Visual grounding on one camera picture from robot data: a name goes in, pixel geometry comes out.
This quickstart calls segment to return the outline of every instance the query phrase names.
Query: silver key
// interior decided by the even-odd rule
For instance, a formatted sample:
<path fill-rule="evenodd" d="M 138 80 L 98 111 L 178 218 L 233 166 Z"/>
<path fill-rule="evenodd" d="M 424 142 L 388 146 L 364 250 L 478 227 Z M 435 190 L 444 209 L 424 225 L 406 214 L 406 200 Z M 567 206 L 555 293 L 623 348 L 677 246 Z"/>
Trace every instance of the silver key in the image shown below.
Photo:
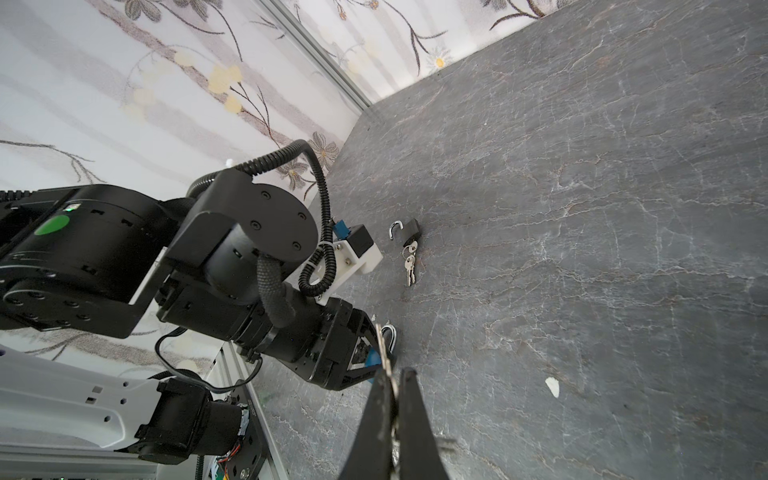
<path fill-rule="evenodd" d="M 408 274 L 408 286 L 416 283 L 416 275 L 413 273 L 413 264 L 416 262 L 416 257 L 408 255 L 406 258 L 406 273 Z"/>

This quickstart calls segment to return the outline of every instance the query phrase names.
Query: gray marble surface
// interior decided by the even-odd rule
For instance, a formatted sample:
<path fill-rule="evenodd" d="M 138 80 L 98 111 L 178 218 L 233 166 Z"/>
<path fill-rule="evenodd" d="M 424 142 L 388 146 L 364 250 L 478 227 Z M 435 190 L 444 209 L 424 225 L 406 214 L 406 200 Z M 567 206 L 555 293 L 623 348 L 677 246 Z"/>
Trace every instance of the gray marble surface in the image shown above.
<path fill-rule="evenodd" d="M 385 258 L 340 296 L 400 328 L 454 479 L 768 478 L 767 19 L 582 0 L 361 118 L 333 213 Z M 335 478 L 368 384 L 257 387 L 293 477 Z"/>

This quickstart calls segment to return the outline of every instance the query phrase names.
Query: green oval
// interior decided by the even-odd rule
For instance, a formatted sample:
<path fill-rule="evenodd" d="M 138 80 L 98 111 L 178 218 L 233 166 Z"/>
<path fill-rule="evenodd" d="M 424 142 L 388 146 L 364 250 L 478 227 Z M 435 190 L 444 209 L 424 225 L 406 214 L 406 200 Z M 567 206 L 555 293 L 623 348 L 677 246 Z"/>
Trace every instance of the green oval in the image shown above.
<path fill-rule="evenodd" d="M 49 233 L 58 232 L 69 223 L 69 217 L 66 215 L 56 215 L 45 221 L 37 230 L 35 235 L 48 235 Z"/>

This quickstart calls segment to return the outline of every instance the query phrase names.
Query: white debris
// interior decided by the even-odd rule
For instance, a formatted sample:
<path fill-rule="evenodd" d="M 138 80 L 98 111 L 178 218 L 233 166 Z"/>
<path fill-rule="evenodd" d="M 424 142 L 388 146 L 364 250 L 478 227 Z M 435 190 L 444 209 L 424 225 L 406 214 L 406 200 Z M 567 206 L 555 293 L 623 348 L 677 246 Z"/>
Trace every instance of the white debris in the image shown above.
<path fill-rule="evenodd" d="M 547 377 L 544 383 L 547 384 L 547 386 L 549 387 L 549 391 L 552 392 L 552 395 L 555 398 L 560 396 L 560 382 L 558 382 L 558 380 L 555 377 L 553 376 Z"/>

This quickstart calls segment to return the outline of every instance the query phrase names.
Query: bunch of keys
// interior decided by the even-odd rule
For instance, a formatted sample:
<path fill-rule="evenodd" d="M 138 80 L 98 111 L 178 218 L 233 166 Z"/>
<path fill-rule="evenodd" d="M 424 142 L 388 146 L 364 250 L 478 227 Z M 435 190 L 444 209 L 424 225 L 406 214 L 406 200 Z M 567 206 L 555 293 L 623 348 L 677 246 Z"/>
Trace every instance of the bunch of keys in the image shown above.
<path fill-rule="evenodd" d="M 416 283 L 416 274 L 413 272 L 413 268 L 416 264 L 416 249 L 419 248 L 419 242 L 413 240 L 413 242 L 406 248 L 402 249 L 402 256 L 406 259 L 406 273 L 408 275 L 408 286 Z"/>

